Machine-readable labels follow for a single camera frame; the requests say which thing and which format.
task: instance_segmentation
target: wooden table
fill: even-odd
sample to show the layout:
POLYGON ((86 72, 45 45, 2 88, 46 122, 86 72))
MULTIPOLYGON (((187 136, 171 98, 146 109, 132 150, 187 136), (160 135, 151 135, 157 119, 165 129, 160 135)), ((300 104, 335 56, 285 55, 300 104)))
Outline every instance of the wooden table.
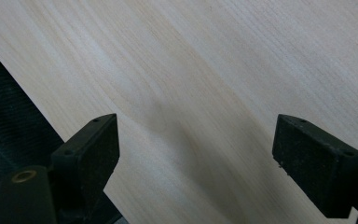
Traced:
POLYGON ((283 113, 358 148, 358 1, 0 0, 0 61, 65 140, 117 113, 130 223, 357 217, 325 219, 271 147, 283 113))

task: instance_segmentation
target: dark fabric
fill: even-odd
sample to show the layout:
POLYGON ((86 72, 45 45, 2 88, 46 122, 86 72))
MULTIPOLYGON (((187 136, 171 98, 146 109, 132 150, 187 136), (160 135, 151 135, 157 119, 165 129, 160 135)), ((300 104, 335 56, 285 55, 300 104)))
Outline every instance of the dark fabric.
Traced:
POLYGON ((51 152, 61 144, 61 138, 0 64, 0 179, 23 166, 49 165, 51 152))

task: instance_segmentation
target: black mesh fabric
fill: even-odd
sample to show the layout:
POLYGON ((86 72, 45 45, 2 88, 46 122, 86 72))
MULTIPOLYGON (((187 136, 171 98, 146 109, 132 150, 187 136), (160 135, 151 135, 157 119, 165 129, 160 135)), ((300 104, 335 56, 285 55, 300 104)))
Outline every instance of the black mesh fabric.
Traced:
POLYGON ((0 179, 27 165, 50 164, 63 141, 0 63, 0 179))

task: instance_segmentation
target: wood grain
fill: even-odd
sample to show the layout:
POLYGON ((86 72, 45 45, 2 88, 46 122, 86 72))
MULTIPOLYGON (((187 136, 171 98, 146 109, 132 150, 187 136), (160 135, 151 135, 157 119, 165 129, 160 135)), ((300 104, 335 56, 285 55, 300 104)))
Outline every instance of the wood grain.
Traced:
POLYGON ((64 139, 117 113, 105 191, 130 223, 356 219, 271 146, 283 113, 358 148, 358 1, 0 1, 0 61, 64 139))

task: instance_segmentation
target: wooden surface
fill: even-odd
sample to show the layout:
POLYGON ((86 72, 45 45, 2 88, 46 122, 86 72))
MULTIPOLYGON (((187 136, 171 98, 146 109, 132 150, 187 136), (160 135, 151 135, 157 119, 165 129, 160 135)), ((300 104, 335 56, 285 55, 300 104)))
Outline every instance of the wooden surface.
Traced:
POLYGON ((358 148, 358 1, 0 1, 0 60, 65 140, 118 114, 130 223, 354 223, 271 147, 283 113, 358 148))

